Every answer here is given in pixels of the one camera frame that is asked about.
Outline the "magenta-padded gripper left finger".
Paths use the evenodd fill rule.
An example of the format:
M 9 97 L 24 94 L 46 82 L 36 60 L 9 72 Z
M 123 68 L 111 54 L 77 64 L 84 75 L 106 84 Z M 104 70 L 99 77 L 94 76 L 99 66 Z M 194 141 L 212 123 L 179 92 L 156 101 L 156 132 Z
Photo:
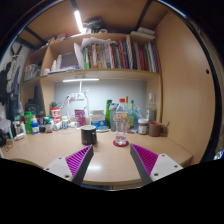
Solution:
M 93 155 L 93 146 L 88 145 L 66 158 L 56 158 L 44 170 L 81 186 Z

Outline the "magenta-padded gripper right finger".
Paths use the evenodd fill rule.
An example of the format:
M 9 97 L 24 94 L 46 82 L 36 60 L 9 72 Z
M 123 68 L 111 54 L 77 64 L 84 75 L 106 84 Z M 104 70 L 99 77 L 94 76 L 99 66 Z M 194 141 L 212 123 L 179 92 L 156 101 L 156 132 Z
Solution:
M 167 154 L 157 155 L 135 144 L 130 145 L 130 154 L 143 185 L 150 184 L 182 169 L 182 166 Z

